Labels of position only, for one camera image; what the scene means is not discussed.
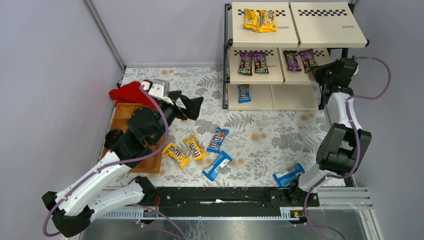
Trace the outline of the blue M&M candy bag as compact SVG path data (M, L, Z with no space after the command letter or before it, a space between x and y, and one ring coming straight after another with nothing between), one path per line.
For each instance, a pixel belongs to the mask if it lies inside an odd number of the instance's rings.
M229 132L228 129L217 127L206 151L219 154L221 152L220 147Z

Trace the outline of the blue white candy bag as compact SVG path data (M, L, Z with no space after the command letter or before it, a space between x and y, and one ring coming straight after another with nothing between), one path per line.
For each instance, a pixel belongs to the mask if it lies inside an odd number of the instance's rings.
M213 182L222 169L232 161L233 159L226 152L222 151L210 165L203 169L202 173L208 180Z

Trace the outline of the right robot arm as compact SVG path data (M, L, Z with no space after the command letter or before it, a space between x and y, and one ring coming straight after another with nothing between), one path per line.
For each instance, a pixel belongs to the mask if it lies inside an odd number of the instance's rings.
M358 70L353 58L342 57L332 63L312 68L321 86L321 109L327 109L332 125L320 144L316 163L294 179L286 198L294 203L308 200L312 192L331 178L345 179L359 167L372 140L362 129L354 111L354 93L349 87Z

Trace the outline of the purple candy bag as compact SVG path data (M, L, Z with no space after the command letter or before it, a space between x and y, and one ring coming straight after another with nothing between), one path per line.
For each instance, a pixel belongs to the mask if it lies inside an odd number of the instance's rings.
M301 50L297 53L303 63L304 72L308 73L312 70L313 67L317 67L318 64L314 57L314 51L312 48Z
M297 52L295 50L284 50L282 53L287 64L288 71L292 71L292 72L302 71L297 60Z

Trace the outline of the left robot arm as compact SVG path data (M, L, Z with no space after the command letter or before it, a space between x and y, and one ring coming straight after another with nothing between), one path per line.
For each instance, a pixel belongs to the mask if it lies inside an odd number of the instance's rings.
M57 233L67 238L84 231L90 223L106 213L140 203L152 197L153 186L136 180L120 189L103 193L109 182L129 172L139 163L158 155L166 146L169 128L175 119L195 121L204 98L188 98L181 91L171 91L164 98L144 93L153 108L140 107L127 120L127 130L118 136L107 134L107 153L79 180L58 191L48 191L42 201L48 210L42 231L46 237L49 222Z

